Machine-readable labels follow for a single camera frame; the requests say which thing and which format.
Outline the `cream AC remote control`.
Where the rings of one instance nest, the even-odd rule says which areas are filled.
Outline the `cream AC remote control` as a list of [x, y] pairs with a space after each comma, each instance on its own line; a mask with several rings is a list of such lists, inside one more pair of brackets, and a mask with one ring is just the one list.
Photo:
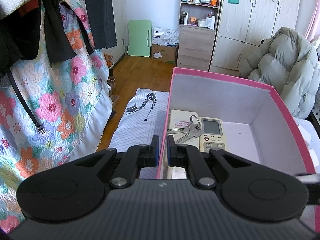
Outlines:
[[226, 136], [223, 131], [222, 121], [216, 118], [200, 116], [203, 134], [199, 137], [201, 152], [210, 150], [226, 150]]

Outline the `grey puffer jacket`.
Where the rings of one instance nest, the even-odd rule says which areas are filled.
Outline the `grey puffer jacket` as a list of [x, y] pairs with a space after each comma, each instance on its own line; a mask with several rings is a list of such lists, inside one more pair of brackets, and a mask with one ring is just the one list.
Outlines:
[[240, 77], [271, 85], [292, 116], [306, 119], [319, 87], [318, 55], [293, 29], [282, 27], [239, 67]]

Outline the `wooden shelf cabinet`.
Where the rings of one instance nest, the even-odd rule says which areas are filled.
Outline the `wooden shelf cabinet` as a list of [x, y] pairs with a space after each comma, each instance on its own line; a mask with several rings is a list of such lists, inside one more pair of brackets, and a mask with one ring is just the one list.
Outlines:
[[178, 67], [209, 70], [221, 4], [221, 0], [180, 1]]

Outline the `cardboard box on floor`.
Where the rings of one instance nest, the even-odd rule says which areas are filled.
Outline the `cardboard box on floor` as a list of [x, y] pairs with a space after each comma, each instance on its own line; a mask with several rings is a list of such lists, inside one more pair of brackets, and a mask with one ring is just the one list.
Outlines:
[[151, 48], [151, 58], [153, 60], [176, 64], [178, 46], [160, 46], [153, 44]]

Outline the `floral quilt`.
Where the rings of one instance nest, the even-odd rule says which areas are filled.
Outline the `floral quilt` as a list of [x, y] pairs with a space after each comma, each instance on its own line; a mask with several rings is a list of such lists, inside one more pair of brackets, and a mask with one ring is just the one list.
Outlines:
[[108, 65], [93, 49], [87, 12], [79, 0], [60, 0], [66, 37], [75, 56], [50, 63], [45, 34], [34, 60], [17, 61], [12, 87], [1, 89], [1, 229], [24, 217], [16, 199], [26, 178], [94, 152], [111, 115]]

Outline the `black hanging coat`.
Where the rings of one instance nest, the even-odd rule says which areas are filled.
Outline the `black hanging coat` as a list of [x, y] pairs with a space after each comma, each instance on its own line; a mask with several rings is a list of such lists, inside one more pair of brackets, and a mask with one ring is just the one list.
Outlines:
[[[94, 49], [117, 45], [112, 0], [85, 0]], [[50, 63], [75, 57], [65, 34], [59, 0], [31, 0], [9, 16], [1, 19], [1, 77], [18, 60], [37, 57], [40, 24], [44, 21], [47, 53]]]

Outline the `light wood wardrobe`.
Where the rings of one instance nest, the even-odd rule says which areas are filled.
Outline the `light wood wardrobe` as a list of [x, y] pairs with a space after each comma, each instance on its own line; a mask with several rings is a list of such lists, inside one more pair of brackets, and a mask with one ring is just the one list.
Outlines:
[[300, 0], [221, 0], [210, 72], [234, 75], [249, 55], [280, 28], [295, 29]]

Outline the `pink cardboard box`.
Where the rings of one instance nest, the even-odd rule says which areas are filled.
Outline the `pink cardboard box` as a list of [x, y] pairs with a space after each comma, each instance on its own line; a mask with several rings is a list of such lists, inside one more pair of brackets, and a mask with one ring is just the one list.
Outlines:
[[309, 206], [295, 178], [315, 172], [289, 110], [269, 85], [228, 75], [175, 68], [168, 111], [222, 121], [226, 150], [203, 155], [216, 179], [199, 189], [166, 179], [162, 143], [158, 184], [147, 218], [153, 239], [313, 239], [319, 207]]

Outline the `silver key bunch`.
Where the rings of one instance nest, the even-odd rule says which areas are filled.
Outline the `silver key bunch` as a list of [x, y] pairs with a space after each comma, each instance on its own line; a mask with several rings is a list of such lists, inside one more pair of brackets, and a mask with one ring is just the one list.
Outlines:
[[195, 115], [190, 116], [190, 123], [187, 127], [183, 128], [172, 128], [167, 130], [167, 135], [173, 134], [183, 134], [180, 139], [175, 140], [176, 145], [185, 144], [188, 140], [192, 138], [199, 138], [203, 135], [203, 129], [201, 127], [201, 122], [199, 118]]

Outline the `white cloth with guitar print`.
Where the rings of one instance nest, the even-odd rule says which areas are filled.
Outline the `white cloth with guitar print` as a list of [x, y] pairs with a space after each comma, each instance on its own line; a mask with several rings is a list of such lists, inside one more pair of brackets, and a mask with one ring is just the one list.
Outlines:
[[125, 108], [109, 146], [116, 148], [118, 153], [126, 152], [131, 146], [151, 144], [154, 135], [159, 136], [161, 146], [168, 98], [168, 92], [137, 89]]

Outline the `white door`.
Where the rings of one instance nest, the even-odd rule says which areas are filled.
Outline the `white door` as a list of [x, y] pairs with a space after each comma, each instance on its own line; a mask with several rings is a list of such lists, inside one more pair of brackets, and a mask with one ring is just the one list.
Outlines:
[[106, 54], [113, 57], [116, 64], [125, 54], [124, 46], [124, 0], [112, 0], [114, 25], [116, 30], [117, 46], [107, 49]]

